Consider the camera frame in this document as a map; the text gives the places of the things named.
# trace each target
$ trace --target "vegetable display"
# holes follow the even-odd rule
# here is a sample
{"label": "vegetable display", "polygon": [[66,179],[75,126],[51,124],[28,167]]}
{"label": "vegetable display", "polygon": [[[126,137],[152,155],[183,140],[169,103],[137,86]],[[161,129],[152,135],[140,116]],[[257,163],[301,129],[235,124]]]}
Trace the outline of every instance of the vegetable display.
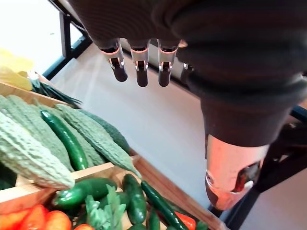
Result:
{"label": "vegetable display", "polygon": [[82,170],[88,168],[88,162],[85,157],[85,153],[83,152],[80,143],[73,135],[73,133],[63,124],[60,119],[49,113],[47,110],[41,110],[40,113],[43,120],[50,126],[52,131],[63,142],[71,160],[73,169]]}
{"label": "vegetable display", "polygon": [[126,174],[123,179],[123,190],[130,198],[127,209],[129,220],[132,224],[141,224],[146,219],[146,200],[140,184],[131,174]]}
{"label": "vegetable display", "polygon": [[41,186],[71,188],[68,169],[19,124],[0,112],[0,161]]}
{"label": "vegetable display", "polygon": [[130,156],[113,141],[112,137],[97,122],[67,105],[57,104],[56,108],[63,112],[65,120],[77,129],[99,153],[120,168],[142,177],[134,167]]}
{"label": "vegetable display", "polygon": [[[50,212],[42,205],[35,205],[19,212],[0,215],[0,229],[166,230],[166,226],[160,222],[160,214],[162,214],[162,220],[168,223],[168,230],[208,229],[205,223],[198,221],[196,224],[193,218],[167,207],[162,196],[145,181],[142,181],[140,186],[133,175],[126,174],[122,183],[119,184],[126,188],[127,193],[116,192],[117,184],[109,178],[84,179],[76,183],[72,189],[57,191],[51,206],[48,206],[51,209]],[[143,213],[143,206],[136,205],[140,201],[135,199],[136,194],[142,192],[141,187],[149,199],[149,204],[145,202],[146,226],[144,222],[138,220],[140,217],[138,212]],[[127,215],[129,211],[134,215],[137,214],[137,222],[129,221]],[[174,214],[171,219],[169,219],[169,213]]]}
{"label": "vegetable display", "polygon": [[[0,215],[0,230],[166,230],[166,223],[169,230],[208,229],[146,181],[138,182],[130,147],[114,126],[63,104],[36,104],[0,95],[0,190],[14,187],[19,174],[58,191],[35,201],[50,212],[39,204]],[[87,169],[105,158],[137,177],[111,164]],[[84,179],[75,183],[80,175]]]}
{"label": "vegetable display", "polygon": [[111,125],[104,119],[96,116],[95,114],[87,112],[86,110],[83,109],[80,109],[79,111],[89,116],[97,123],[99,123],[108,132],[108,134],[110,134],[115,143],[117,143],[127,153],[130,152],[130,146],[128,142],[126,141],[125,137],[118,131],[117,128],[115,128],[113,125]]}

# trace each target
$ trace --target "yellow item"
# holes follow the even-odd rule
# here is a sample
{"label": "yellow item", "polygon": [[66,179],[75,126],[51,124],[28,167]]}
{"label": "yellow item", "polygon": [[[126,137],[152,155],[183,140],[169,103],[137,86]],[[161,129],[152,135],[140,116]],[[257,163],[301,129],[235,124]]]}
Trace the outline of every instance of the yellow item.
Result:
{"label": "yellow item", "polygon": [[30,91],[32,84],[27,78],[27,71],[33,68],[33,62],[13,55],[0,48],[0,81]]}
{"label": "yellow item", "polygon": [[23,57],[18,57],[10,51],[0,48],[0,63],[10,68],[13,72],[27,72],[33,68],[33,62]]}
{"label": "yellow item", "polygon": [[28,78],[22,77],[6,66],[0,66],[0,81],[27,91],[32,90],[32,84]]}

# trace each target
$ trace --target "black metal frame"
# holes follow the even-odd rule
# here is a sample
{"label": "black metal frame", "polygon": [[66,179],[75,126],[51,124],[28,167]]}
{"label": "black metal frame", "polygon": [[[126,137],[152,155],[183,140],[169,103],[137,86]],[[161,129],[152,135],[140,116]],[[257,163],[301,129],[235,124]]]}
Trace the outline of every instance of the black metal frame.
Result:
{"label": "black metal frame", "polygon": [[[44,73],[43,76],[51,80],[70,60],[77,58],[92,43],[84,27],[75,19],[58,0],[48,0],[59,11],[59,22],[61,32],[62,56],[53,63]],[[81,33],[82,37],[71,45],[71,29],[73,24]]]}
{"label": "black metal frame", "polygon": [[[61,30],[61,44],[62,44],[62,56],[45,72],[43,75],[47,79],[52,79],[72,58],[77,58],[91,43],[92,40],[88,36],[83,25],[74,18],[66,9],[61,5],[58,0],[48,0],[58,11],[60,16],[60,30]],[[70,36],[70,23],[73,24],[81,33],[82,37],[71,46]],[[156,40],[152,40],[151,44],[158,47]],[[131,57],[130,50],[123,49],[123,52]],[[149,63],[149,67],[156,72],[159,71],[158,67]],[[180,79],[171,76],[171,81],[179,85],[180,87],[189,91],[189,88]],[[291,112],[291,116],[300,120],[303,123],[307,123],[307,110],[296,106]],[[304,127],[303,132],[306,134],[307,127]],[[301,139],[301,133],[293,135],[293,132],[289,135],[292,138],[288,138],[287,141],[295,145],[305,147],[307,146],[306,140]],[[225,223],[231,230],[238,230],[243,224],[244,220],[248,216],[253,205],[257,201],[259,195],[277,185],[278,183],[288,179],[301,170],[307,167],[307,153],[306,148],[303,151],[294,148],[294,154],[288,156],[285,160],[281,160],[281,154],[286,147],[282,143],[273,144],[270,147],[266,160],[263,164],[260,178],[256,185],[240,200],[227,215]],[[215,209],[212,206],[208,207],[208,210],[220,217],[222,211]]]}

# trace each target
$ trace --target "green cucumber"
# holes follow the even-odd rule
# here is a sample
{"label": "green cucumber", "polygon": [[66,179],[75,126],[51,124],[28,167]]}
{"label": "green cucumber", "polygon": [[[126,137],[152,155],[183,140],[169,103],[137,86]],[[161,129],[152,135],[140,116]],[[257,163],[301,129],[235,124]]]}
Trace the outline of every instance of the green cucumber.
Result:
{"label": "green cucumber", "polygon": [[47,110],[40,110],[43,120],[49,125],[52,131],[64,144],[71,165],[74,170],[82,170],[88,168],[88,162],[85,153],[73,133],[63,124],[63,122]]}
{"label": "green cucumber", "polygon": [[146,200],[140,184],[133,175],[124,176],[123,190],[130,198],[130,205],[127,209],[130,222],[132,224],[143,223],[146,219]]}
{"label": "green cucumber", "polygon": [[54,108],[50,108],[48,106],[42,105],[43,109],[46,109],[48,112],[52,113],[54,116],[56,116],[58,119],[61,120],[61,122],[63,122],[63,124],[73,133],[73,135],[77,138],[78,142],[80,143],[87,162],[88,162],[88,166],[92,167],[92,166],[96,166],[96,165],[101,165],[104,164],[106,162],[106,160],[98,153],[96,152],[96,150],[91,146],[90,143],[88,143],[84,137],[75,129],[73,128],[62,116],[61,116],[61,111],[54,109]]}
{"label": "green cucumber", "polygon": [[145,226],[142,224],[135,224],[128,228],[128,230],[146,230]]}
{"label": "green cucumber", "polygon": [[92,195],[94,200],[101,199],[108,194],[107,184],[117,188],[117,184],[108,178],[90,178],[79,181],[71,189],[57,191],[52,205],[62,209],[70,209],[84,203],[88,195]]}
{"label": "green cucumber", "polygon": [[198,221],[195,230],[208,230],[208,224]]}
{"label": "green cucumber", "polygon": [[15,187],[17,174],[0,162],[0,190]]}
{"label": "green cucumber", "polygon": [[160,230],[160,219],[155,211],[155,209],[152,207],[149,213],[149,218],[147,219],[146,223],[147,230]]}
{"label": "green cucumber", "polygon": [[177,230],[188,230],[186,225],[177,217],[171,206],[154,188],[152,188],[146,181],[141,182],[141,187],[150,203],[161,212],[165,221],[170,226],[175,227]]}
{"label": "green cucumber", "polygon": [[130,152],[130,146],[128,142],[126,141],[125,137],[118,131],[117,128],[115,128],[113,125],[105,121],[104,119],[87,112],[83,109],[79,110],[80,112],[84,113],[88,117],[92,118],[95,122],[100,124],[107,132],[110,134],[112,139],[114,140],[115,143],[117,143],[123,150],[125,150],[127,153]]}

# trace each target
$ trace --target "leafy green vegetable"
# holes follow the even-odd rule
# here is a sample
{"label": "leafy green vegetable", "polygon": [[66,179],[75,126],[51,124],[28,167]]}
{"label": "leafy green vegetable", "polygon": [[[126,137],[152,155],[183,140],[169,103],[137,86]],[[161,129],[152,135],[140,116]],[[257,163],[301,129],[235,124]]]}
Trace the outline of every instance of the leafy green vegetable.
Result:
{"label": "leafy green vegetable", "polygon": [[91,195],[85,199],[87,223],[95,230],[121,230],[121,218],[126,204],[120,204],[119,196],[114,187],[106,185],[108,189],[108,205],[104,209],[98,208],[99,201],[94,201]]}

